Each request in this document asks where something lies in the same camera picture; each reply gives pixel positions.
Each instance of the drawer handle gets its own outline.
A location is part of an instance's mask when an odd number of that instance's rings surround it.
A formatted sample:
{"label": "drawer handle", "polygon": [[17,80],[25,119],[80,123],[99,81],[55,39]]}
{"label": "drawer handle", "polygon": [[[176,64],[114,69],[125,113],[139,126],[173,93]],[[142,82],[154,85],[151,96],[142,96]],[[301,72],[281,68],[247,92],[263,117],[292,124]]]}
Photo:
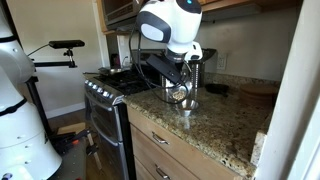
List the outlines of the drawer handle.
{"label": "drawer handle", "polygon": [[152,137],[153,139],[155,139],[156,141],[158,141],[158,143],[160,144],[170,144],[168,141],[162,139],[161,137],[159,137],[155,132],[152,132]]}
{"label": "drawer handle", "polygon": [[156,165],[156,171],[162,177],[162,179],[170,179],[170,177],[166,173],[164,173],[157,164],[155,165]]}

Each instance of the granite countertop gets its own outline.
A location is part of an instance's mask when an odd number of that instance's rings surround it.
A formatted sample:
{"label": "granite countertop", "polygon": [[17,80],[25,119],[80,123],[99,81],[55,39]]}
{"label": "granite countertop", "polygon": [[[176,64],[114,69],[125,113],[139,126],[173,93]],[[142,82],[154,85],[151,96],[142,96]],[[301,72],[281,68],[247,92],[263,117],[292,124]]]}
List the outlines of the granite countertop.
{"label": "granite countertop", "polygon": [[204,154],[245,178],[254,175],[250,163],[255,137],[271,108],[246,105],[239,101],[236,90],[228,97],[212,94],[204,88],[194,90],[192,99],[199,108],[189,117],[181,117],[174,105],[160,101],[154,93],[144,91],[127,96],[123,101]]}

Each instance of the black wire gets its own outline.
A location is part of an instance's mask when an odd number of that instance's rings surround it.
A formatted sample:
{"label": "black wire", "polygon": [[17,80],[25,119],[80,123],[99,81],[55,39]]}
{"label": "black wire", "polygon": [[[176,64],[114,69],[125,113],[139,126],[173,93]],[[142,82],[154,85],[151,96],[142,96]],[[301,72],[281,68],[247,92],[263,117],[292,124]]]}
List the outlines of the black wire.
{"label": "black wire", "polygon": [[[188,94],[189,94],[189,90],[186,86],[186,84],[184,83],[184,80],[186,79],[186,77],[184,79],[181,79],[180,83],[174,85],[174,86],[171,86],[171,87],[162,87],[161,85],[158,85],[158,84],[155,84],[155,83],[152,83],[151,81],[149,81],[149,79],[144,75],[143,73],[143,70],[142,70],[142,67],[141,67],[141,60],[140,60],[140,56],[141,56],[141,33],[139,33],[139,39],[138,39],[138,52],[137,52],[137,58],[138,58],[138,63],[135,59],[135,57],[133,56],[133,53],[132,53],[132,47],[131,47],[131,40],[132,40],[132,37],[133,37],[133,34],[134,34],[134,31],[136,29],[136,26],[137,26],[137,22],[135,22],[132,30],[131,30],[131,33],[130,33],[130,37],[129,37],[129,51],[130,51],[130,56],[132,58],[132,62],[133,64],[135,65],[138,73],[140,74],[140,78],[142,78],[145,83],[147,84],[147,86],[149,87],[149,89],[152,91],[152,93],[162,102],[165,102],[165,103],[168,103],[168,104],[180,104],[181,102],[183,102]],[[185,87],[186,89],[186,94],[184,96],[184,98],[182,98],[181,100],[178,100],[176,102],[169,102],[167,100],[164,100],[162,99],[160,96],[158,96],[158,94],[154,91],[154,88],[151,87],[151,85],[155,86],[155,87],[158,87],[158,88],[161,88],[161,89],[165,89],[165,90],[170,90],[170,89],[174,89],[174,88],[178,88],[180,87],[181,85]]]}
{"label": "black wire", "polygon": [[30,56],[31,54],[39,51],[40,49],[42,49],[42,48],[44,48],[44,47],[46,47],[46,46],[49,46],[49,44],[46,44],[46,45],[44,45],[44,46],[39,47],[38,49],[36,49],[36,50],[32,51],[31,53],[29,53],[27,56]]}

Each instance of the stove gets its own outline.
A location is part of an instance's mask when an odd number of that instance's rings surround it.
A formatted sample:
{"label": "stove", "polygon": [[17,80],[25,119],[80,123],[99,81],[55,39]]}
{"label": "stove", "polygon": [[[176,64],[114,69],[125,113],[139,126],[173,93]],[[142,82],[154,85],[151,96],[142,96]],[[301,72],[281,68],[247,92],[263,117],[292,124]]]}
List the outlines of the stove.
{"label": "stove", "polygon": [[100,74],[85,81],[86,91],[100,96],[111,105],[122,103],[124,96],[150,89],[136,71],[127,70],[113,75]]}
{"label": "stove", "polygon": [[[154,73],[154,70],[144,70],[149,80],[159,84],[160,75]],[[110,171],[118,179],[136,179],[130,123],[122,100],[125,96],[148,89],[134,70],[100,74],[85,81],[86,116],[100,138],[101,153],[105,154],[101,163],[111,164]]]}

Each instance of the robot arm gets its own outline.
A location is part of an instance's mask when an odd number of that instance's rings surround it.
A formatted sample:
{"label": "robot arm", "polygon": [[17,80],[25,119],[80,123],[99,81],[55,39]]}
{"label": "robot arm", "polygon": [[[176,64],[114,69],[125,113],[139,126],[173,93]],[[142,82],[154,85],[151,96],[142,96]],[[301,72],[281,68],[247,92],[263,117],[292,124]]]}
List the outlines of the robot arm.
{"label": "robot arm", "polygon": [[150,0],[137,16],[144,37],[167,44],[165,57],[151,56],[147,63],[175,85],[185,83],[180,75],[182,63],[202,58],[199,43],[193,41],[201,17],[197,0]]}
{"label": "robot arm", "polygon": [[36,107],[19,93],[34,65],[13,36],[0,7],[0,177],[48,179],[61,157],[48,141]]}

